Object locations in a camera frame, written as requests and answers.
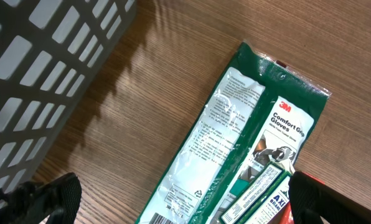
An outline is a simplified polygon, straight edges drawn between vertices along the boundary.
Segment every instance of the brown wood grain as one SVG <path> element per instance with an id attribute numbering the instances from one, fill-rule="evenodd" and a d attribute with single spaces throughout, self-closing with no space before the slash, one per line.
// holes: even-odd
<path id="1" fill-rule="evenodd" d="M 79 223 L 133 223 L 243 39 L 333 92 L 296 168 L 371 209 L 371 0 L 139 0 L 35 174 Z"/>

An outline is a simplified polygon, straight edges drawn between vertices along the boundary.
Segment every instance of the gray basket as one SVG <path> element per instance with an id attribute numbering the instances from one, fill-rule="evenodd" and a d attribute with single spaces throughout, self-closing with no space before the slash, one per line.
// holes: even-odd
<path id="1" fill-rule="evenodd" d="M 136 15 L 134 0 L 0 0 L 0 188 L 29 180 Z"/>

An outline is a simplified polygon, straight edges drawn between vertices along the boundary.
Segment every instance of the wooden surface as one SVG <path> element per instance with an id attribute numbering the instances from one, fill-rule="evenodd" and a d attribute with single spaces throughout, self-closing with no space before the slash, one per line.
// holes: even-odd
<path id="1" fill-rule="evenodd" d="M 34 179 L 75 172 L 78 222 L 134 222 L 243 39 L 333 92 L 296 168 L 371 209 L 371 0 L 139 0 Z"/>

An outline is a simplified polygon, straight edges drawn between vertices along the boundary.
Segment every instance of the product label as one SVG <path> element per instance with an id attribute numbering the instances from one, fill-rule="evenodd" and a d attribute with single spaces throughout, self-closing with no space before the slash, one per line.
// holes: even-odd
<path id="1" fill-rule="evenodd" d="M 140 218 L 187 223 L 241 134 L 264 86 L 229 68 Z"/>
<path id="2" fill-rule="evenodd" d="M 286 177 L 278 188 L 263 202 L 246 224 L 267 224 L 289 202 L 289 179 Z"/>
<path id="3" fill-rule="evenodd" d="M 217 223 L 217 213 L 226 209 L 222 205 L 228 193 L 242 181 L 250 183 L 269 161 L 290 159 L 294 163 L 313 123 L 306 112 L 279 96 L 251 147 L 254 150 L 249 152 L 207 223 Z"/>
<path id="4" fill-rule="evenodd" d="M 235 223 L 280 175 L 281 169 L 269 165 L 249 189 L 223 214 L 226 224 Z"/>

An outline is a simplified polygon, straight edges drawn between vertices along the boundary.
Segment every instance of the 3m logo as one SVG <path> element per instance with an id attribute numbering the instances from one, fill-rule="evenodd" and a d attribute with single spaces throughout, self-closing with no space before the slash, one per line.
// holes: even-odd
<path id="1" fill-rule="evenodd" d="M 291 112 L 291 106 L 289 106 L 287 103 L 281 101 L 281 104 L 279 105 L 280 108 L 288 111 L 288 112 Z"/>

